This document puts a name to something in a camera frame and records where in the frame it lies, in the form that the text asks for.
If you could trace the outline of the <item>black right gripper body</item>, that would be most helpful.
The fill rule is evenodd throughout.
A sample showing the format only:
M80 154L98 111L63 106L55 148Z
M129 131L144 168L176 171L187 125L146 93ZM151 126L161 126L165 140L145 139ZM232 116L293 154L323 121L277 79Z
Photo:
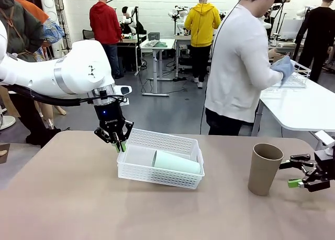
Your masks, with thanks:
M314 181L309 181L309 192L330 188L330 181L334 180L334 146L315 151L317 172Z

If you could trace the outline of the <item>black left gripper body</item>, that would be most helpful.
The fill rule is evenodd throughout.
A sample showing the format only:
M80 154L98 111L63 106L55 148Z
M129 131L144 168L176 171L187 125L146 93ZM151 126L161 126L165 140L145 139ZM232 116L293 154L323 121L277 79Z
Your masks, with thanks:
M108 133L121 133L125 125L125 118L118 102L95 105L94 109L99 120L99 126L103 130Z

